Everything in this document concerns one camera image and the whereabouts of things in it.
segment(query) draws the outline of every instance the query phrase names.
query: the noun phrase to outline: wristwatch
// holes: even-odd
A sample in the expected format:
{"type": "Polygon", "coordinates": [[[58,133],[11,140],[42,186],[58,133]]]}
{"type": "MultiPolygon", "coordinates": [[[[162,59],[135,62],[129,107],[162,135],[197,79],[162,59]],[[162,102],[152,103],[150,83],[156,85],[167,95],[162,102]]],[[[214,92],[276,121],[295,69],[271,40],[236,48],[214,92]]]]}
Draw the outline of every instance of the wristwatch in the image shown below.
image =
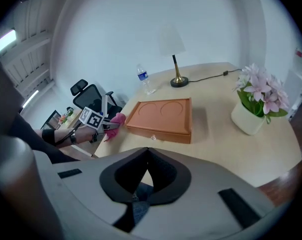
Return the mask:
{"type": "Polygon", "coordinates": [[[75,131],[70,136],[70,140],[71,140],[72,145],[77,145],[77,138],[76,138],[76,132],[75,131]]]}

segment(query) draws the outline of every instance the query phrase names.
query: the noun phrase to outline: water bottle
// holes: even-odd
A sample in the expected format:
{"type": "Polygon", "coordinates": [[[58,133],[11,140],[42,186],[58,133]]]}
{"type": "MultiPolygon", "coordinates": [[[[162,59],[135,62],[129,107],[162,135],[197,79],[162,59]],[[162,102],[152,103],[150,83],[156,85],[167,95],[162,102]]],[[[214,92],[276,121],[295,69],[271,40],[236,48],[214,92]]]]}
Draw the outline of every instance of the water bottle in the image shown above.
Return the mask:
{"type": "Polygon", "coordinates": [[[145,71],[141,64],[136,65],[136,73],[140,81],[142,82],[142,88],[144,93],[147,95],[153,94],[156,89],[150,83],[148,79],[148,73],[147,71],[145,71]]]}

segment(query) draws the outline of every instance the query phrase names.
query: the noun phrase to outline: table lamp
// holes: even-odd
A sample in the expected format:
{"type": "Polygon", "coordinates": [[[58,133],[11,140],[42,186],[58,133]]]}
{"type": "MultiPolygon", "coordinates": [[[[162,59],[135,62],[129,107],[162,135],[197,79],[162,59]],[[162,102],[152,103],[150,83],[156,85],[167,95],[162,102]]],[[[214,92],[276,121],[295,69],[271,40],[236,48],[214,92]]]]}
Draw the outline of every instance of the table lamp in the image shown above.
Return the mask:
{"type": "Polygon", "coordinates": [[[176,60],[176,54],[185,52],[185,46],[182,39],[172,24],[166,24],[159,29],[158,32],[158,45],[162,56],[172,56],[175,67],[175,78],[170,82],[172,87],[183,87],[189,83],[189,80],[185,76],[181,76],[176,60]]]}

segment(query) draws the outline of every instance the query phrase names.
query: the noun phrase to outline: black office chair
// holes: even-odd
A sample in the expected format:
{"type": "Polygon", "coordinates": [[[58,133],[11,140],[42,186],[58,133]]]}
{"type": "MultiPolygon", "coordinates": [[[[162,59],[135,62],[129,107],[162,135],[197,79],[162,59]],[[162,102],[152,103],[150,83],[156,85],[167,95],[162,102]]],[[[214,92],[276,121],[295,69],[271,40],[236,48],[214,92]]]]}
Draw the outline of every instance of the black office chair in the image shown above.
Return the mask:
{"type": "MultiPolygon", "coordinates": [[[[91,84],[87,88],[85,88],[87,85],[88,82],[85,81],[84,79],[81,79],[70,88],[72,95],[76,96],[73,99],[73,104],[82,110],[85,107],[88,107],[93,111],[99,113],[101,112],[102,96],[94,84],[91,84]]],[[[108,117],[106,119],[108,120],[114,118],[116,114],[121,112],[122,110],[122,107],[116,104],[116,101],[113,99],[112,94],[113,91],[109,91],[105,94],[108,95],[111,98],[112,102],[114,103],[114,105],[111,105],[110,103],[107,104],[108,117]]]]}

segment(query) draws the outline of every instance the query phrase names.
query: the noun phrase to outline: lamp base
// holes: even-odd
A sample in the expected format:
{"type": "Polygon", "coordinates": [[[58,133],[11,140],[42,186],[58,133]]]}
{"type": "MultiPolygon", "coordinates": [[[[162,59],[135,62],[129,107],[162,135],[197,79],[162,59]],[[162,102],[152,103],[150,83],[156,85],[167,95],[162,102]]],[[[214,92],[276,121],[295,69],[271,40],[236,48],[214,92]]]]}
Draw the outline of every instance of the lamp base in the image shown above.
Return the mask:
{"type": "Polygon", "coordinates": [[[178,88],[178,87],[183,87],[183,86],[186,86],[188,83],[189,83],[189,79],[185,76],[181,77],[180,78],[182,81],[181,82],[177,82],[176,81],[176,78],[173,78],[171,81],[170,81],[170,84],[172,87],[175,87],[175,88],[178,88]]]}

